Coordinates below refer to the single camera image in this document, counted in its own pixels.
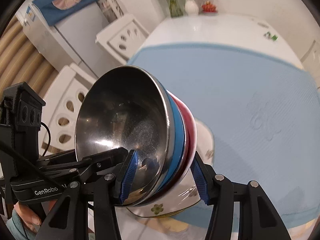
blue tablecloth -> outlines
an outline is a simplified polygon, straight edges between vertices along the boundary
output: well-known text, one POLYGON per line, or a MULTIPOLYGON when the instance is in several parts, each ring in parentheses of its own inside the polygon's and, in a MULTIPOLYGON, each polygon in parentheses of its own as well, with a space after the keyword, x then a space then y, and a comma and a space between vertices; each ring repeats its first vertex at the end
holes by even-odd
MULTIPOLYGON (((129 64, 154 75, 212 130, 217 173, 258 181, 287 228, 319 215, 320 103, 307 72, 210 44, 147 47, 129 64)), ((207 227, 211 210, 199 203, 175 219, 207 227)))

metal bowl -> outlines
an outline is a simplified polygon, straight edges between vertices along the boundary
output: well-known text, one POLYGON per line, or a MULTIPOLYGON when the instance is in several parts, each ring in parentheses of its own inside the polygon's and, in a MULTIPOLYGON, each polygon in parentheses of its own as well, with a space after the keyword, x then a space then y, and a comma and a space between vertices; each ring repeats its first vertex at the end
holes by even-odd
POLYGON ((91 87, 80 108, 77 160, 118 147, 136 149, 138 168, 122 206, 136 205, 155 193, 167 175, 173 124, 168 95, 157 79, 135 66, 113 69, 91 87))

refrigerator sticker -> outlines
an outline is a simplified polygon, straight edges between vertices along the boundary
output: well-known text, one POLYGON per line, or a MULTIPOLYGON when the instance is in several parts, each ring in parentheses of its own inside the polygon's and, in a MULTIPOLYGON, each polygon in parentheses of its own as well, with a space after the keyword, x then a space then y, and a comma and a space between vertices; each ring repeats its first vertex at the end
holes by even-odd
POLYGON ((35 20, 35 13, 31 10, 30 6, 28 6, 28 9, 27 9, 27 14, 28 16, 30 17, 31 21, 34 21, 35 20))

metal screw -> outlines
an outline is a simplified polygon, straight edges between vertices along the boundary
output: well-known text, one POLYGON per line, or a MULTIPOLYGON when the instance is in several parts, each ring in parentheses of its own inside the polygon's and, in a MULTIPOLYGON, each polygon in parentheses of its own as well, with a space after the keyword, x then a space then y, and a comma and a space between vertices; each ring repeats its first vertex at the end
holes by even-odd
POLYGON ((217 174, 216 176, 214 176, 216 178, 216 180, 224 180, 224 176, 221 174, 217 174))
POLYGON ((105 180, 112 180, 113 178, 114 178, 114 175, 112 173, 108 173, 108 174, 104 175, 105 180))
POLYGON ((71 187, 71 188, 78 187, 78 185, 79 185, 79 183, 76 182, 76 181, 73 181, 73 182, 70 183, 70 187, 71 187))
POLYGON ((257 186, 259 186, 259 183, 256 182, 255 180, 252 180, 252 181, 250 181, 250 185, 251 185, 252 187, 257 187, 257 186))

tan curtain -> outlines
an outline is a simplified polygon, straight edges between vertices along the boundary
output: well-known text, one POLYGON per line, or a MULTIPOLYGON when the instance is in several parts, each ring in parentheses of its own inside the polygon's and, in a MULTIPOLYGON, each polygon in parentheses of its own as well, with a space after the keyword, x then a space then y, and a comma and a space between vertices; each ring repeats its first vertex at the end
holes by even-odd
POLYGON ((0 98, 6 87, 23 81, 43 98, 57 74, 13 17, 0 38, 0 98))

